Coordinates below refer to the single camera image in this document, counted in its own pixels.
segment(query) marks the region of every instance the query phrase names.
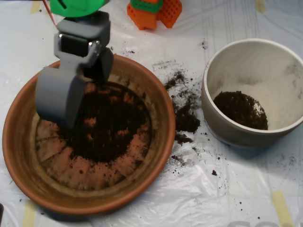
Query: green robot part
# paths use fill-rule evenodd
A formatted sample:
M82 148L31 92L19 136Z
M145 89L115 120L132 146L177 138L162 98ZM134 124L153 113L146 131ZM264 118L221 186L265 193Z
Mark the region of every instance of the green robot part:
M50 0L51 11L63 17L84 17L98 11L109 0Z

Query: gray 3d printed part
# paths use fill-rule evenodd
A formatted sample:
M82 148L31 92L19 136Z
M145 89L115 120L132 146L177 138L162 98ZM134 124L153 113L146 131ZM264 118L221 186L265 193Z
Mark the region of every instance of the gray 3d printed part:
M106 48L110 21L107 13L98 11L83 18L66 18L58 30L54 54L61 65L44 69L38 77L36 111L45 120L71 128L84 96L85 74L105 82L111 72L114 57Z
M54 43L54 54L61 59L61 65L59 69L44 69L38 77L36 110L41 118L71 128L86 86L80 77L81 67L91 67L94 64L101 46L96 41L91 44L86 57L79 57L59 50L58 35L55 35Z

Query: clay pot rim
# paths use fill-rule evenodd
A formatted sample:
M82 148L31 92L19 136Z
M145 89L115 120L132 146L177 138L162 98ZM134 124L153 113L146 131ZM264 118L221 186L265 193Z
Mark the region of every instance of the clay pot rim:
M29 197L32 201L41 205L42 207L45 207L49 210L53 210L55 212L69 214L69 215L92 215L92 214L97 214L97 213L101 213L101 212L107 212L107 211L114 210L118 207L121 207L121 206L129 203L130 201L135 199L137 196L139 196L143 191L145 191L145 189L147 189L147 187L150 186L150 184L157 178L159 173L162 171L162 169L166 165L166 162L171 153L172 145L174 143L175 130L176 130L175 113L174 113L174 109L172 106L172 102L170 100L170 96L168 95L167 91L165 90L163 84L159 81L159 79L147 68L145 68L141 64L139 64L131 59L128 59L126 57L122 57L119 55L115 55L115 59L128 62L129 64L132 64L136 68L142 70L146 76L150 77L153 80L153 82L158 87L159 91L161 92L165 103L167 104L166 107L167 107L167 112L169 115L169 122L168 122L168 125L169 125L168 138L169 139L166 142L162 156L160 157L160 160L157 163L154 171L150 175L148 175L148 177L138 187L136 187L133 191L129 192L125 196L123 196L115 201L106 203L106 204L89 207L89 208L68 208L68 207L62 207L57 204L53 204L50 201L48 201L47 199L45 199L44 197L34 194L19 180L18 175L17 175L15 169L13 168L13 164L8 155L8 153L9 153L8 135L9 135L9 130L10 130L9 126L12 123L12 118L11 118L12 113L18 110L17 102L23 96L24 92L28 89L28 87L36 82L37 76L39 74L39 73L37 73L22 87L22 89L19 91L19 93L17 94L16 98L14 99L12 105L9 108L6 120L4 122L4 127L3 127L2 149L3 149L5 164L7 166L9 174L12 177L12 179L14 180L15 184L27 197ZM57 61L57 62L54 62L53 64L51 64L50 66L56 67L59 64L60 64L60 61Z

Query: green 3d printed part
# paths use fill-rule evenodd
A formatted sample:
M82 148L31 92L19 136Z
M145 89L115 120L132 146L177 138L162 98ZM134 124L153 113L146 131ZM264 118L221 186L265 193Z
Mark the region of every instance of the green 3d printed part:
M163 6L163 0L159 0L158 3L149 3L141 0L131 0L131 5L135 9L141 9L151 13L158 13Z
M98 11L108 0L50 0L54 14L63 17L84 17Z

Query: plastic sheet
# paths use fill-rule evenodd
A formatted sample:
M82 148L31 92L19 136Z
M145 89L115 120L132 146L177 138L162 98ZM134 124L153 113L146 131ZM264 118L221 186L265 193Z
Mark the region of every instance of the plastic sheet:
M200 95L204 67L223 45L248 37L284 44L303 57L303 6L300 0L183 0L173 29L161 23L155 31L139 31L126 14L127 0L112 0L103 10L112 22L109 46L167 82L182 70L190 89ZM33 12L29 1L0 1L0 125L22 86L53 56L56 32L41 4ZM182 86L169 91L176 95ZM178 102L185 102L180 97ZM294 226L303 223L303 126L267 149L241 150L218 142L208 131L201 107L201 126L186 133L194 142L175 142L156 181L136 200L87 222L58 222L36 209L34 226L93 227L234 227L280 226L271 192L284 194ZM2 227L25 226L28 198L12 182L0 154Z

